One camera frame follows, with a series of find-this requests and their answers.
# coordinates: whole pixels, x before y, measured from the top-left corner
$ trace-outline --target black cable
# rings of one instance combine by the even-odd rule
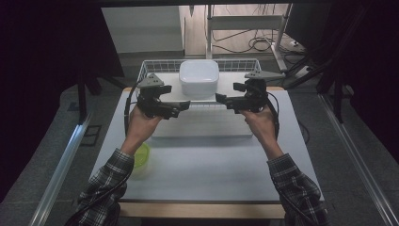
[[[102,196],[99,198],[95,199],[94,201],[90,202],[88,205],[80,209],[78,212],[73,214],[68,221],[65,223],[65,226],[73,225],[75,221],[82,215],[84,214],[88,209],[90,209],[93,205],[97,204],[99,201],[102,201],[106,197],[110,196],[112,193],[114,193],[117,189],[119,189],[123,184],[126,183],[126,181],[129,179],[130,175],[132,174],[132,171],[130,170],[128,174],[121,180],[116,186],[112,187],[108,191],[106,191]]]
[[[132,89],[129,92],[129,96],[126,99],[126,105],[125,105],[125,110],[124,110],[124,124],[125,124],[125,134],[127,135],[127,129],[129,126],[129,113],[130,113],[130,105],[131,104],[135,104],[136,102],[131,102],[132,100],[132,95],[133,92],[136,89],[136,85],[138,84],[134,83],[132,85]],[[103,199],[105,199],[106,197],[110,196],[112,193],[114,193],[117,189],[119,189],[121,186],[123,186],[123,184],[126,183],[126,181],[129,179],[130,175],[132,174],[132,171],[130,170],[128,172],[128,174],[114,187],[112,187],[111,189],[109,189],[108,191],[106,191],[102,196],[100,196],[99,198],[95,199],[94,201],[90,202],[88,205],[86,205],[85,207],[83,207],[82,209],[80,209],[78,212],[74,213],[69,219],[68,221],[65,223],[65,226],[69,226],[72,225],[73,223],[75,223],[75,221],[82,215],[84,214],[88,209],[90,209],[92,206],[94,206],[95,204],[97,204],[98,202],[102,201]]]
[[[277,105],[277,117],[279,116],[279,101],[277,100],[276,96],[273,95],[271,92],[267,92],[267,94],[271,95],[275,101],[276,101],[276,105]]]
[[[309,141],[311,140],[311,133],[309,132],[309,129],[300,121],[299,119],[296,119],[298,121],[299,127],[303,128],[301,130],[302,136],[307,134],[307,138],[305,139],[305,144],[308,144]]]

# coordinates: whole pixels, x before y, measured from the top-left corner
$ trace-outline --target plaid shirt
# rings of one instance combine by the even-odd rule
[[[88,181],[88,187],[79,196],[77,210],[84,208],[106,191],[115,187],[133,170],[134,164],[134,158],[116,149],[106,164]],[[118,200],[124,195],[125,191],[126,183],[81,215],[78,225],[118,225],[120,215]]]
[[[317,225],[329,225],[327,213],[322,208],[320,190],[317,185],[304,173],[302,173],[289,154],[267,162],[270,175],[274,179],[276,189],[279,189],[297,208]],[[282,207],[285,210],[286,226],[310,225],[280,197]]]
[[[116,149],[105,166],[88,181],[88,188],[79,197],[77,210],[96,200],[107,190],[117,185],[133,169],[135,160],[126,153]],[[280,189],[299,209],[318,225],[329,225],[327,214],[319,202],[320,190],[317,185],[303,174],[289,154],[267,162],[270,173]],[[118,200],[126,191],[126,184],[112,195],[90,208],[79,218],[78,225],[118,225],[120,206]],[[286,226],[305,226],[304,222],[292,207],[281,199],[286,211]]]

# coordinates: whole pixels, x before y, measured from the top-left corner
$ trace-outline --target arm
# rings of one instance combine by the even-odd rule
[[[134,155],[141,144],[154,132],[162,117],[147,118],[135,106],[131,115],[126,139],[120,149],[116,149],[106,164],[88,181],[88,187],[78,199],[78,208],[97,200],[106,191],[112,189],[129,176],[134,167]],[[93,205],[86,213],[78,216],[79,225],[114,225],[118,221],[120,206],[118,200],[124,195],[126,184],[100,202]]]
[[[317,225],[328,225],[327,214],[319,202],[319,188],[299,170],[291,156],[284,154],[279,147],[270,109],[265,106],[259,113],[241,111],[241,114],[246,117],[250,130],[262,144],[276,190]],[[286,225],[310,225],[281,195],[280,200],[286,212]]]

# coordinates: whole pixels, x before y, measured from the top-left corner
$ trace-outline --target container lid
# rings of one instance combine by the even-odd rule
[[[211,59],[187,60],[180,66],[183,83],[214,83],[219,79],[219,66]]]

